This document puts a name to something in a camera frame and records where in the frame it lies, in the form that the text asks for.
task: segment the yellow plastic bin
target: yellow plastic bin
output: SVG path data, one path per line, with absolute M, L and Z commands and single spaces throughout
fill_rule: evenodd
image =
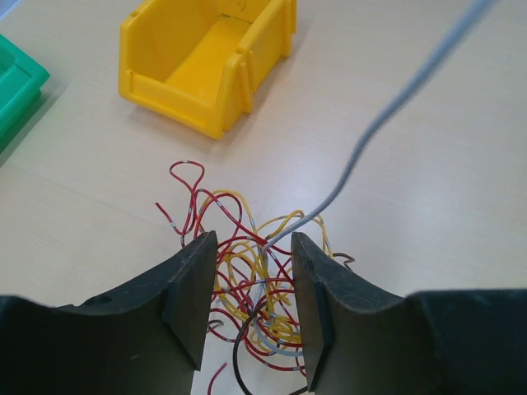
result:
M 296 0 L 146 0 L 121 26 L 119 93 L 221 138 L 295 31 Z

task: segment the table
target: table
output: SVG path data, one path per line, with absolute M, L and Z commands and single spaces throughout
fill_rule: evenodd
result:
M 77 304 L 175 253 L 153 203 L 184 217 L 188 196 L 167 172 L 176 160 L 206 165 L 206 188 L 242 192 L 257 222 L 308 211 L 469 0 L 300 0 L 293 56 L 219 142 L 119 97 L 119 25 L 139 3 L 20 0 L 0 21 L 52 76 L 0 167 L 3 294 Z M 324 213 L 333 249 L 376 285 L 399 295 L 527 285 L 526 17 L 527 2 L 499 2 Z M 220 218 L 206 223 L 221 237 Z M 193 394 L 230 353 L 208 339 Z M 303 385 L 241 361 L 257 393 Z M 214 392 L 241 393 L 231 369 Z

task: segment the gray wire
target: gray wire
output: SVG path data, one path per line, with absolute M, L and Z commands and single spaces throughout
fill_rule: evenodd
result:
M 270 239 L 263 247 L 263 256 L 266 258 L 266 252 L 273 247 L 283 237 L 289 235 L 293 231 L 297 230 L 301 226 L 313 220 L 323 210 L 329 206 L 333 200 L 343 190 L 344 185 L 349 179 L 355 165 L 361 158 L 364 149 L 380 128 L 393 117 L 400 109 L 402 109 L 428 82 L 433 74 L 438 70 L 440 65 L 448 58 L 448 56 L 454 51 L 459 42 L 470 32 L 474 25 L 483 18 L 485 12 L 495 3 L 497 0 L 475 0 L 470 8 L 462 15 L 455 26 L 449 31 L 443 40 L 439 43 L 437 48 L 430 54 L 428 60 L 421 66 L 415 76 L 410 82 L 404 87 L 383 109 L 379 115 L 371 122 L 370 126 L 359 138 L 355 148 L 353 149 L 352 155 L 347 161 L 346 166 L 338 179 L 337 185 L 333 188 L 331 193 L 320 203 L 312 212 L 301 220 L 295 222 L 293 225 L 288 226 L 281 233 Z

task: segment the wire bundle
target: wire bundle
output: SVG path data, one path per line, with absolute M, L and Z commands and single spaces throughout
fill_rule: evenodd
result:
M 193 184 L 176 173 L 176 168 L 181 165 L 192 165 L 200 170 Z M 273 246 L 264 257 L 262 251 L 262 247 L 271 238 L 294 221 L 303 218 L 304 212 L 295 210 L 289 215 L 273 218 L 257 226 L 243 195 L 227 189 L 210 192 L 200 187 L 205 168 L 198 162 L 191 160 L 175 162 L 170 167 L 170 175 L 182 183 L 190 194 L 183 227 L 179 228 L 175 224 L 160 203 L 156 203 L 156 206 L 180 237 L 181 247 L 187 244 L 187 239 L 195 239 L 205 231 L 203 218 L 213 204 L 220 208 L 235 226 L 231 237 L 221 240 L 218 245 L 217 276 L 211 313 L 219 314 L 232 322 L 239 331 L 239 342 L 243 342 L 246 350 L 260 363 L 278 371 L 300 371 L 305 375 L 304 366 L 301 364 L 302 344 L 299 324 L 290 311 L 293 307 L 291 296 L 294 292 L 291 278 L 291 252 Z M 237 212 L 231 212 L 226 208 L 227 200 L 233 203 Z M 248 219 L 248 225 L 242 222 L 245 217 Z M 317 216 L 313 222 L 321 230 L 324 252 L 333 257 L 324 220 L 321 216 Z M 272 228 L 270 233 L 262 236 L 269 228 Z M 268 262 L 273 263 L 273 267 L 270 267 Z M 262 308 L 256 314 L 255 307 L 259 305 L 262 305 Z M 249 319 L 252 321 L 251 329 L 242 329 Z M 224 342 L 235 343 L 235 339 L 226 337 L 218 331 L 221 326 L 219 323 L 222 321 L 212 320 L 209 324 L 209 332 Z M 280 366 L 271 363 L 268 358 L 276 354 L 290 356 L 294 360 L 294 365 Z

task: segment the green plastic bin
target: green plastic bin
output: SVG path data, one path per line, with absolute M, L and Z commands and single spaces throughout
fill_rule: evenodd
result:
M 40 94 L 49 74 L 0 35 L 0 152 L 14 138 L 11 126 Z

